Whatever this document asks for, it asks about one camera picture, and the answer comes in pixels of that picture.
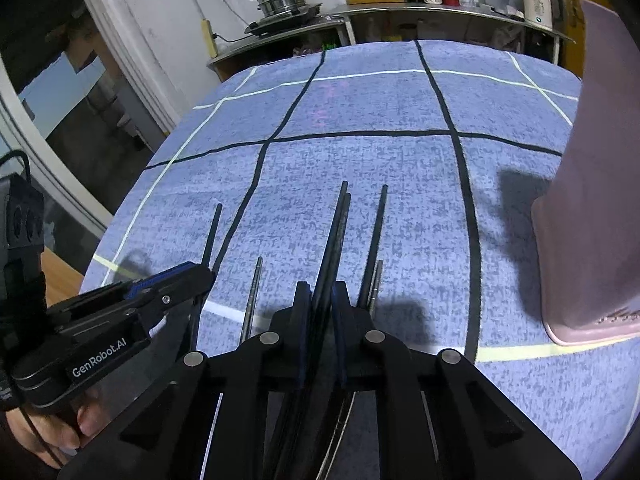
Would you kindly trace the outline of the person's left hand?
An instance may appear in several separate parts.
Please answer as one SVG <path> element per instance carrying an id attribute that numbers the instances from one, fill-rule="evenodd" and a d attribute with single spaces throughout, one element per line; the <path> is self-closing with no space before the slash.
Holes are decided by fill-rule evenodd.
<path id="1" fill-rule="evenodd" d="M 1 417 L 21 448 L 47 466 L 60 469 L 70 459 L 67 451 L 82 448 L 110 421 L 102 399 L 101 389 L 92 387 L 72 401 L 78 430 L 56 415 L 37 413 L 29 404 L 2 413 Z"/>

